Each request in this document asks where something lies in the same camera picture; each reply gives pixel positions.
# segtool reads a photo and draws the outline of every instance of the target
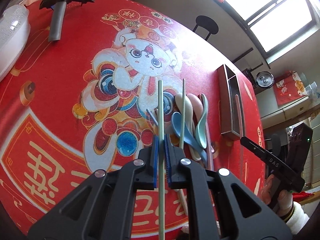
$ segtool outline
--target red tablecloth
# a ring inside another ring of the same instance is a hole
[[[159,79],[166,131],[186,78],[187,93],[209,101],[215,169],[230,169],[255,193],[263,186],[264,164],[220,135],[216,69],[226,64],[237,73],[246,136],[263,144],[252,86],[209,43],[129,0],[70,3],[61,40],[48,42],[52,11],[38,8],[28,7],[28,43],[0,83],[0,201],[23,233],[93,171],[119,169],[150,145],[157,128],[146,108],[157,107]],[[157,201],[158,192],[137,193],[132,237],[158,238]],[[166,239],[175,239],[188,218],[173,190],[165,210]]]

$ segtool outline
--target hand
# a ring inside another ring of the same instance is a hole
[[[274,175],[270,175],[267,180],[266,180],[266,185],[261,189],[260,193],[259,193],[259,198],[266,204],[269,205],[271,202],[271,196],[270,196],[270,190],[272,187],[272,180],[274,178]],[[277,212],[277,215],[279,217],[282,217],[284,215],[286,215],[292,205],[292,194],[289,193],[286,190],[282,190],[278,196],[278,203],[279,203],[279,210]]]

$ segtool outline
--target black stool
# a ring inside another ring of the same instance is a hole
[[[211,18],[204,16],[204,15],[199,15],[196,18],[196,26],[193,29],[193,32],[196,31],[198,26],[205,28],[209,32],[208,36],[204,39],[205,41],[207,41],[209,39],[211,34],[217,34],[219,31],[219,27],[218,27],[217,23],[214,20],[212,20]]]

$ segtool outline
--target window sill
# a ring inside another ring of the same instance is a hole
[[[278,58],[280,58],[281,56],[283,56],[284,54],[289,52],[291,49],[293,49],[294,47],[298,46],[300,43],[305,41],[307,38],[309,38],[312,34],[314,34],[319,29],[320,29],[319,25],[314,25],[309,30],[307,30],[305,33],[303,33],[301,36],[299,36],[294,41],[289,43],[287,46],[285,46],[284,48],[282,48],[281,50],[279,50],[275,54],[268,57],[266,60],[267,63],[270,64],[271,62],[277,60]]]

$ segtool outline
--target silver screw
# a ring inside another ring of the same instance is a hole
[[[104,170],[97,170],[95,171],[94,175],[97,177],[97,178],[102,178],[104,175],[106,174],[106,172]]]
[[[135,159],[133,161],[133,164],[136,166],[142,166],[144,164],[144,161],[142,159]]]
[[[222,169],[219,170],[219,174],[221,176],[228,176],[230,174],[230,171],[228,169],[226,169],[226,168],[222,168]]]
[[[189,165],[191,163],[191,160],[189,160],[188,158],[183,158],[180,160],[180,162],[183,165]]]

